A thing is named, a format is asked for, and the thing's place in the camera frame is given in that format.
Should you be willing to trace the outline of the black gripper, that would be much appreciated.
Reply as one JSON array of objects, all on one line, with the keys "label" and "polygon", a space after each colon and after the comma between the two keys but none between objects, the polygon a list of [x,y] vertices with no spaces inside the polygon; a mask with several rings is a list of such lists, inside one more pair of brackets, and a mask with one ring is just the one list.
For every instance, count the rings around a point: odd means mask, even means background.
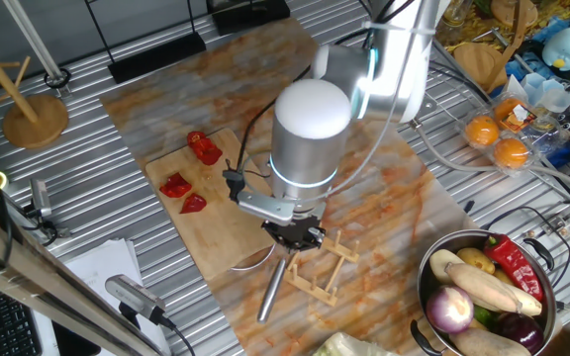
[{"label": "black gripper", "polygon": [[293,250],[292,241],[298,241],[294,243],[294,246],[300,251],[305,251],[322,246],[326,236],[326,230],[320,227],[320,223],[318,218],[309,217],[301,220],[293,220],[288,225],[264,221],[261,224],[261,228],[288,252]]}]

